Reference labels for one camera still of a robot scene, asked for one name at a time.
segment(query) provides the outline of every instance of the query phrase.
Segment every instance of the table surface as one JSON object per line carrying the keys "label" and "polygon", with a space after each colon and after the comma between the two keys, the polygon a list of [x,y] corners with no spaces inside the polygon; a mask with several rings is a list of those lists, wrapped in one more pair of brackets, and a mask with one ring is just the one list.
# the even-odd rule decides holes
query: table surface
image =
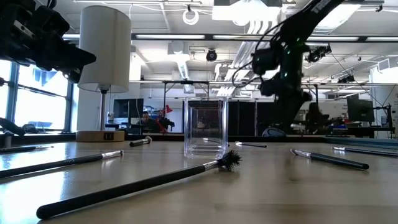
{"label": "table surface", "polygon": [[[36,209],[210,161],[186,159],[182,142],[51,144],[0,155],[0,170],[124,149],[117,157],[0,180],[0,223],[396,223],[398,160],[332,152],[329,144],[235,146],[235,172],[218,169],[40,221]],[[344,157],[368,171],[297,157],[289,149]]]}

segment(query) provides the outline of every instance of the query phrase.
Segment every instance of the window frame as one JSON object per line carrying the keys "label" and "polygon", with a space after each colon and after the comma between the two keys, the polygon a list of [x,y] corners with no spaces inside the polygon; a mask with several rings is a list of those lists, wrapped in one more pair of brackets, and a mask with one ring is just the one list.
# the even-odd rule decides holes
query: window frame
{"label": "window frame", "polygon": [[70,121],[72,118],[72,93],[73,93],[73,84],[68,82],[67,86],[67,95],[62,96],[58,95],[56,93],[52,93],[49,91],[45,90],[40,90],[34,87],[29,87],[25,85],[21,85],[18,83],[19,79],[19,68],[21,65],[19,65],[16,62],[11,63],[11,73],[10,73],[10,78],[9,78],[9,83],[8,83],[8,99],[7,99],[7,106],[6,106],[6,119],[9,121],[15,122],[15,113],[16,113],[16,106],[17,106],[17,97],[18,97],[18,90],[23,89],[27,91],[31,91],[33,93],[37,94],[43,94],[47,96],[56,96],[56,97],[62,97],[66,99],[66,112],[65,112],[65,124],[63,126],[63,129],[48,129],[45,128],[45,131],[62,131],[62,132],[70,132]]}

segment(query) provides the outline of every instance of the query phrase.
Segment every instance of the clear plastic container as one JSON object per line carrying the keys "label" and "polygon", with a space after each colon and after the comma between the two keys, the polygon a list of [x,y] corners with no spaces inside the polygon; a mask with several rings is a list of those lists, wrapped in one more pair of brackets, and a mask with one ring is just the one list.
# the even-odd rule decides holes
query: clear plastic container
{"label": "clear plastic container", "polygon": [[228,99],[185,99],[185,157],[220,159],[228,147]]}

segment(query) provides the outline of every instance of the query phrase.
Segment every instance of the ceiling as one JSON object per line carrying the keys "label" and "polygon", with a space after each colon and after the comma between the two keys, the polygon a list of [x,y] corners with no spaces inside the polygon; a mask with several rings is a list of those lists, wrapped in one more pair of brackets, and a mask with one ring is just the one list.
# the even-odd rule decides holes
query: ceiling
{"label": "ceiling", "polygon": [[[384,0],[384,10],[381,12],[364,11],[364,9],[375,9],[377,6],[363,6],[355,12],[343,25],[335,29],[331,34],[335,35],[398,35],[398,1]],[[308,0],[296,0],[296,8],[300,9]],[[203,6],[192,6],[193,9],[210,11],[213,0],[202,1]],[[92,3],[77,3],[73,0],[58,1],[55,10],[58,11],[71,25],[70,33],[79,33],[81,10]],[[243,34],[247,32],[248,26],[236,26],[231,21],[213,21],[211,15],[200,13],[199,21],[195,25],[187,25],[182,20],[183,10],[186,7],[165,5],[165,15],[158,5],[145,5],[154,10],[140,6],[109,6],[119,9],[130,15],[133,33],[183,33],[183,34]],[[167,46],[170,41],[147,41],[135,40],[135,45],[146,61],[146,67],[142,70],[143,75],[170,74],[177,70],[175,62],[167,61]],[[189,46],[203,47],[203,49],[214,48],[218,54],[218,60],[233,60],[238,52],[241,42],[215,42],[215,41],[190,41]],[[303,69],[305,79],[315,82],[329,81],[344,74],[344,70],[353,70],[358,82],[366,81],[369,68],[375,66],[375,62],[398,55],[398,44],[331,44],[334,58],[331,55],[321,59],[319,63],[305,64]],[[216,63],[206,62],[206,52],[197,52],[187,62],[189,70],[214,71]]]}

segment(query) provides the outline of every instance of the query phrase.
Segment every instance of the silver ferrule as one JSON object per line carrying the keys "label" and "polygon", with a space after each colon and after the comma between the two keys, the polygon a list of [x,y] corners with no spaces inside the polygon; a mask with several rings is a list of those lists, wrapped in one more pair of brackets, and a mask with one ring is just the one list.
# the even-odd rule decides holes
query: silver ferrule
{"label": "silver ferrule", "polygon": [[345,147],[332,147],[331,149],[332,149],[332,150],[340,150],[340,151],[346,150]]}
{"label": "silver ferrule", "polygon": [[303,152],[303,151],[299,151],[299,150],[295,150],[293,149],[294,154],[298,155],[298,156],[302,156],[302,157],[306,157],[311,159],[311,153],[310,152]]}
{"label": "silver ferrule", "polygon": [[213,162],[207,162],[204,164],[205,166],[205,170],[208,171],[210,169],[214,169],[217,167],[217,161],[213,161]]}
{"label": "silver ferrule", "polygon": [[123,155],[123,150],[119,151],[114,151],[114,152],[107,152],[107,153],[102,153],[102,158],[112,158],[112,157],[119,157]]}

